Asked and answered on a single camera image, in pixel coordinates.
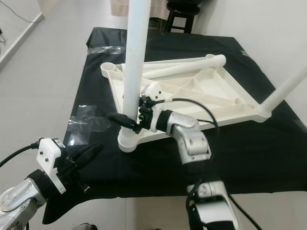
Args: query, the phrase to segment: gray floor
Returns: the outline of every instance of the gray floor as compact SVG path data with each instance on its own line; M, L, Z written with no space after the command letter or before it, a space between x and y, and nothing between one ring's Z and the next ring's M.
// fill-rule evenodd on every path
M126 28L127 18L111 16L109 0L61 0L0 72L0 160L40 136L63 139L86 59L85 43L95 26ZM38 168L35 155L28 151L1 168L0 192ZM306 226L305 193L236 199L264 229ZM41 223L42 208L30 229L68 230L89 222L100 230L187 230L184 202L184 197L93 200L47 226ZM240 216L244 229L253 230Z

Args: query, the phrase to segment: black stool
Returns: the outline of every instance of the black stool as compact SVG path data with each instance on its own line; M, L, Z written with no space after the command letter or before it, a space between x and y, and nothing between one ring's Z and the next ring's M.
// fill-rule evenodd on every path
M165 26L165 32L171 32L171 29L174 28L184 30L185 33L190 34L192 31L194 16L200 12L200 8L197 5L171 2L169 2L166 7L169 10L169 15ZM186 18L185 27L173 26L175 17Z

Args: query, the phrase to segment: black tablecloth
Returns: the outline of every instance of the black tablecloth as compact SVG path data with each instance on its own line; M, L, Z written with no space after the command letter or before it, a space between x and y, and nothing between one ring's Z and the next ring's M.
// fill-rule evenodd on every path
M69 126L64 144L75 142L68 147L73 152L81 147L75 145L79 138L79 144L100 141L105 148L81 171L92 192L84 195L80 188L69 187L62 196L49 200L45 224L89 199L186 194L182 165L173 139L141 144L133 153L123 153L117 143L120 127L105 119L116 109L100 65L125 62L126 37L126 30L94 28L87 42L89 52L71 115L73 119L78 117L80 108L86 105L93 113L90 116L99 121L100 128L75 132ZM226 70L258 103L274 90L257 64L232 37L152 33L148 35L145 61L206 54L224 54ZM215 162L227 190L230 193L306 191L307 133L298 124L295 113L283 102L265 123L248 121L221 127ZM204 133L214 146L214 130Z

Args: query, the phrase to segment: chair leg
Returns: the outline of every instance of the chair leg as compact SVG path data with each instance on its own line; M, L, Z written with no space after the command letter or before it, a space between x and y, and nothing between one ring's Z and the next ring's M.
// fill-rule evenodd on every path
M186 20L186 26L184 28L184 33L190 34L192 32L192 26L193 26L194 16L190 16Z
M167 23L166 23L164 32L171 32L171 29L174 23L174 19L175 19L175 15L172 12L170 12L168 15L168 19L167 19Z

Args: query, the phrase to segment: white plastic tube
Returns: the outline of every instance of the white plastic tube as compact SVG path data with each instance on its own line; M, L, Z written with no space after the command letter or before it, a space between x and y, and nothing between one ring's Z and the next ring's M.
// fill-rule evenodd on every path
M298 75L287 79L279 88L277 88L265 101L257 107L261 116L270 117L272 111L288 96L293 89L307 77L307 67L299 72Z
M129 1L123 114L134 120L139 108L150 8L151 0ZM137 141L138 136L132 130L121 128L118 145L122 151L134 151Z
M200 61L186 63L179 66L172 66L164 69L157 69L143 74L144 78L153 79L163 76L188 72L203 68L222 67L226 64L226 57L224 55L207 55L207 58Z

